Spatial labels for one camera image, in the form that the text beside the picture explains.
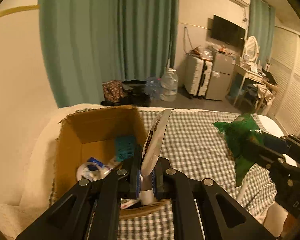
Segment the patterned fabric bag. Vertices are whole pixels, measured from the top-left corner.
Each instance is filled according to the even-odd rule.
[[[105,100],[110,101],[112,103],[119,102],[120,98],[125,97],[123,93],[122,83],[118,80],[109,81],[107,83],[102,84],[103,87],[103,95],[105,96]]]

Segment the black tv screen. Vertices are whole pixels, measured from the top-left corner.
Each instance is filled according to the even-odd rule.
[[[213,16],[211,38],[235,47],[242,47],[245,29],[219,16]]]

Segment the silver bolt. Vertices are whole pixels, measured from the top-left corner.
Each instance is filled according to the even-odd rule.
[[[174,174],[176,174],[176,170],[173,169],[173,168],[169,168],[169,169],[166,170],[166,173],[169,174],[169,175],[174,175]]]
[[[80,186],[87,186],[89,184],[89,180],[88,179],[80,179],[79,180],[79,185]]]
[[[212,186],[213,185],[213,180],[212,179],[205,179],[203,183],[207,186]]]
[[[292,179],[288,179],[287,184],[288,184],[289,187],[292,187],[292,186],[293,186],[293,181],[292,181]]]
[[[127,170],[125,169],[118,169],[117,170],[117,174],[120,176],[126,175],[127,174]]]

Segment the green curtain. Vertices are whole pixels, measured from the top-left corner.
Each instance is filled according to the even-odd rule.
[[[42,53],[58,107],[104,100],[102,82],[173,67],[178,0],[39,0]]]
[[[250,0],[248,37],[255,36],[260,46],[259,60],[266,65],[271,54],[274,34],[275,8],[262,0]]]

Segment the cardboard box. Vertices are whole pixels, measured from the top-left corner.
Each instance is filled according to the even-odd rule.
[[[126,135],[134,135],[142,147],[146,141],[143,120],[133,106],[94,109],[64,119],[56,153],[56,197],[77,183],[76,170],[89,157],[107,164],[115,155],[114,139]]]

